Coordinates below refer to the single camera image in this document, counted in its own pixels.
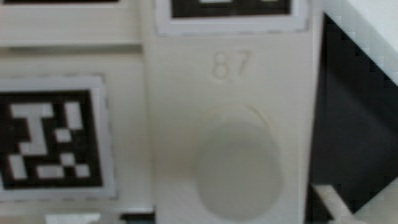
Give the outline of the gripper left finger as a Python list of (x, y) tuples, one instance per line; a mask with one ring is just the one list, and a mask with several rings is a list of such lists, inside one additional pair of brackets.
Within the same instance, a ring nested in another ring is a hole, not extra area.
[(156, 224), (152, 210), (99, 210), (44, 215), (44, 224)]

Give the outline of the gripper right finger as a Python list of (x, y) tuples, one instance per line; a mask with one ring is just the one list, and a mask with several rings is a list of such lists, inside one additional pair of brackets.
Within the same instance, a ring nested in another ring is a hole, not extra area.
[(303, 224), (367, 224), (355, 217), (330, 185), (308, 185)]

